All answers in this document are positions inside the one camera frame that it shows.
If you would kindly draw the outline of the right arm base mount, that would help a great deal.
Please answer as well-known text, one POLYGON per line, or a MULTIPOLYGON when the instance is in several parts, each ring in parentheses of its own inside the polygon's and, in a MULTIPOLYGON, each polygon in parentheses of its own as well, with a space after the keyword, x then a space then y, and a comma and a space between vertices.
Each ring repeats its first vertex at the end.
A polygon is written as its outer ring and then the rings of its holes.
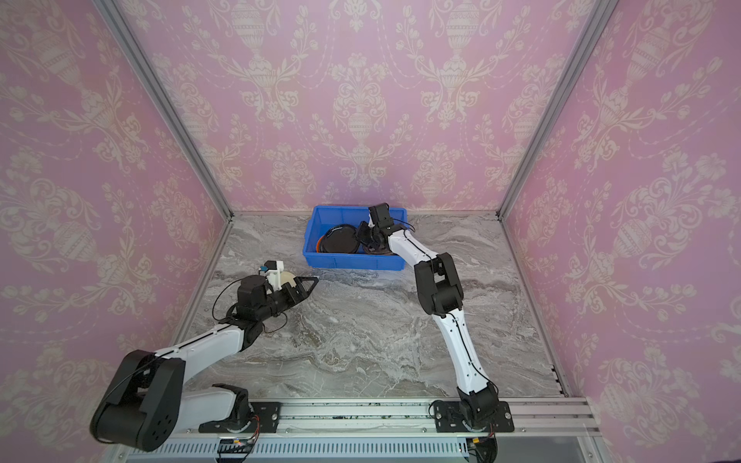
POLYGON ((428 407, 428 414, 434 419, 435 428, 438 433, 511 433, 515 431, 513 413, 509 403, 500 401, 494 415, 484 421, 481 426, 467 424, 465 417, 460 411, 461 403, 458 401, 435 400, 428 407))

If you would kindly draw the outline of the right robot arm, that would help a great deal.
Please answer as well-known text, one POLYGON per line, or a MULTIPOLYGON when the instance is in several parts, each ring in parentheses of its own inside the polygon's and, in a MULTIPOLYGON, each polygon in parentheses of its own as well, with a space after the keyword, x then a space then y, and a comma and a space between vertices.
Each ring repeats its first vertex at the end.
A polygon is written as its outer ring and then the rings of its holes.
POLYGON ((357 237, 368 249, 389 251, 412 267, 419 303, 433 317, 453 363, 464 422, 473 429, 489 426, 499 407, 499 389, 484 373, 468 332, 453 257, 420 243, 411 229, 392 218, 385 203, 369 208, 369 219, 361 223, 357 237))

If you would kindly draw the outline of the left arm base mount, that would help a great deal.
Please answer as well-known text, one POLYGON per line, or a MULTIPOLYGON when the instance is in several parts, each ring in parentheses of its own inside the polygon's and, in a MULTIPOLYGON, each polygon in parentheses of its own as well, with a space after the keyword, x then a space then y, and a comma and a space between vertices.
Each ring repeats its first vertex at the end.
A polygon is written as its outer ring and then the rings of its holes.
POLYGON ((230 417, 222 421, 205 422, 200 433, 260 434, 276 433, 281 418, 282 403, 277 401, 251 402, 241 418, 230 417))

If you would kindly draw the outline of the cream plate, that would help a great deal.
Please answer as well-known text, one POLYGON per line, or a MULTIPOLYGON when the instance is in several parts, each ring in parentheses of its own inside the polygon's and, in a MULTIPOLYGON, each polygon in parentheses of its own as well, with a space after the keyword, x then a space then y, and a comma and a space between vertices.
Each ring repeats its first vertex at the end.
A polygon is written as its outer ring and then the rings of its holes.
POLYGON ((281 287, 284 285, 290 285, 291 287, 295 287, 295 276, 289 272, 289 271, 282 271, 280 273, 280 280, 281 280, 281 287))

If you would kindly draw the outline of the black round plate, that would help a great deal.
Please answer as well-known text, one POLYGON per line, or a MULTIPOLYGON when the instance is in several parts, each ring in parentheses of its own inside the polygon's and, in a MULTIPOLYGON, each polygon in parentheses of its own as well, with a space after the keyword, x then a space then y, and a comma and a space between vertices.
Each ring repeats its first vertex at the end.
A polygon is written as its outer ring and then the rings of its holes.
POLYGON ((355 254, 360 248, 356 234, 357 229, 353 225, 337 225, 320 238, 316 250, 326 254, 355 254))

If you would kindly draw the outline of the brown clear plate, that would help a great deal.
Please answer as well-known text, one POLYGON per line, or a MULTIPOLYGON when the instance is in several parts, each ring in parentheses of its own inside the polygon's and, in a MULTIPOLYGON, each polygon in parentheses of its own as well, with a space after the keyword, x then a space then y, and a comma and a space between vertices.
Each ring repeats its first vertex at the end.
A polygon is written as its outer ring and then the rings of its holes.
POLYGON ((362 245, 363 251, 367 255, 371 256, 394 256, 395 253, 385 245, 380 246, 367 246, 365 244, 362 245))

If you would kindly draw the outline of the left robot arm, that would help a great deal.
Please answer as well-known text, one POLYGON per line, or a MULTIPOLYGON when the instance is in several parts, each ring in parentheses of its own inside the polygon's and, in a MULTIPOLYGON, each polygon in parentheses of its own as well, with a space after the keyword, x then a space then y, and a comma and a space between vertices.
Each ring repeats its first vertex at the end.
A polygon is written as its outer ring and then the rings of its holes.
POLYGON ((89 424, 101 444, 155 451, 174 433, 262 431, 261 416, 239 386, 216 383, 187 393, 185 385, 221 360, 245 351, 270 318, 307 300, 320 280, 294 277, 283 285, 258 274, 237 281, 237 301, 205 333, 157 351, 125 355, 89 424))

